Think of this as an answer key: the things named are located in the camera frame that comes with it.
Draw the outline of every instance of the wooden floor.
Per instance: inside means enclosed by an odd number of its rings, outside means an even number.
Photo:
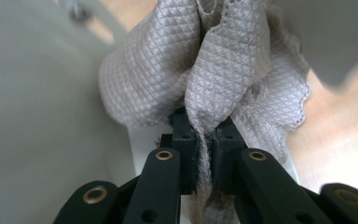
[[[101,0],[129,31],[156,0]],[[310,72],[313,92],[305,104],[306,122],[287,143],[301,185],[319,191],[323,183],[358,188],[358,67],[346,83],[325,87]]]

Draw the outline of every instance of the cloth fold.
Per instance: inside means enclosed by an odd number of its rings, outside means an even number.
[[[249,147],[285,162],[304,119],[309,68],[278,9],[262,0],[159,0],[100,70],[107,112],[131,127],[168,123],[186,106],[200,139],[193,223],[237,223],[232,198],[211,195],[208,134],[231,116]]]

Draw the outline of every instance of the black metal bracket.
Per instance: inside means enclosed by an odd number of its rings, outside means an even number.
[[[180,195],[197,193],[198,141],[184,109],[175,112],[172,126],[140,176],[120,188],[84,185],[54,223],[179,223]],[[329,184],[318,195],[301,188],[272,155],[248,148],[230,119],[212,136],[213,191],[235,196],[242,224],[358,223],[358,189]]]

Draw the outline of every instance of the cloth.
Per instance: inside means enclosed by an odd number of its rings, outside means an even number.
[[[100,70],[107,112],[131,127],[169,123],[183,105],[200,139],[193,223],[237,223],[231,197],[211,195],[208,134],[231,116],[249,147],[285,162],[304,119],[309,68],[278,10],[262,0],[159,0]]]

